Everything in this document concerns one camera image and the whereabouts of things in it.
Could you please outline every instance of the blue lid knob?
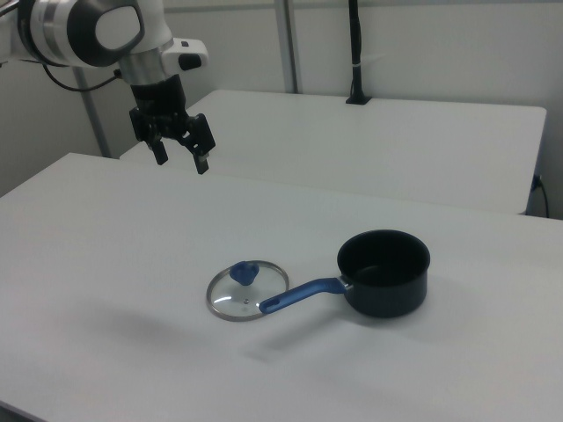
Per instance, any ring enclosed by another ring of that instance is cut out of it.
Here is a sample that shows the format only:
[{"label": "blue lid knob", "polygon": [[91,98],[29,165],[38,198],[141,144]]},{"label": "blue lid knob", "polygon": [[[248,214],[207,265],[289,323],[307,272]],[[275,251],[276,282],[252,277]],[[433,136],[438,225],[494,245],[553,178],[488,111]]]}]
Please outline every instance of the blue lid knob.
[{"label": "blue lid knob", "polygon": [[229,275],[234,281],[239,282],[243,286],[250,286],[253,284],[259,271],[260,267],[258,264],[243,261],[232,266],[229,270]]}]

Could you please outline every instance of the pot lid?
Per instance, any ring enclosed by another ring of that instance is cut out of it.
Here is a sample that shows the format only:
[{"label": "pot lid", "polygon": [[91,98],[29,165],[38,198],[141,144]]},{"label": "pot lid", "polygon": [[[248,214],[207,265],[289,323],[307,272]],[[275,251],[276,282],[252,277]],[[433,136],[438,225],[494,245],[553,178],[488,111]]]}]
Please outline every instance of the pot lid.
[{"label": "pot lid", "polygon": [[251,321],[263,317],[261,302],[289,289],[289,277],[276,264],[243,261],[222,270],[209,283],[208,307],[227,321]]}]

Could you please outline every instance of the white tabletop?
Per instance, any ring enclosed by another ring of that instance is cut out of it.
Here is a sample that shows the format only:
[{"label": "white tabletop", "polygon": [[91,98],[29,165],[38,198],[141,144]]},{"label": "white tabletop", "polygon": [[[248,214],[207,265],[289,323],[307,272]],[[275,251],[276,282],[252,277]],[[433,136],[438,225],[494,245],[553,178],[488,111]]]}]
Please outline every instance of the white tabletop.
[{"label": "white tabletop", "polygon": [[[521,214],[545,109],[215,91],[193,105],[216,138],[214,174]],[[165,140],[166,166],[194,170]],[[146,145],[121,157],[156,165]]]},{"label": "white tabletop", "polygon": [[[428,297],[377,320],[318,295],[230,323],[243,259],[293,285],[401,229]],[[49,422],[560,421],[563,223],[66,156],[0,200],[0,401]]]}]

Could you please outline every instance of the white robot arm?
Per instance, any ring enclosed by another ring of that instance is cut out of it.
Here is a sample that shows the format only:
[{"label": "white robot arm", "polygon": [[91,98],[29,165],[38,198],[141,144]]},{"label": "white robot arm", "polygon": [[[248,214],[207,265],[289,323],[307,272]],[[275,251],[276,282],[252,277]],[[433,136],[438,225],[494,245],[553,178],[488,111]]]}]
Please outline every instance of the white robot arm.
[{"label": "white robot arm", "polygon": [[174,39],[161,0],[10,0],[0,5],[0,64],[28,60],[82,68],[119,64],[137,108],[130,116],[139,141],[157,162],[168,159],[162,137],[176,139],[208,169],[215,147],[205,116],[189,117],[179,73],[205,66],[199,40]]}]

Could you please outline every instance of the saucepan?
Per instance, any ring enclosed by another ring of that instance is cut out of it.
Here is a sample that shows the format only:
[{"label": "saucepan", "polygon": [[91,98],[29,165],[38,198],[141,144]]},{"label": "saucepan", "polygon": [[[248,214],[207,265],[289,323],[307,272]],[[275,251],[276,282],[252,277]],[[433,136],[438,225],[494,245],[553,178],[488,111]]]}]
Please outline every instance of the saucepan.
[{"label": "saucepan", "polygon": [[318,293],[342,294],[357,311],[380,318],[419,308],[427,294],[430,252],[417,237],[396,230],[362,233],[342,245],[341,276],[313,280],[259,304],[271,314]]}]

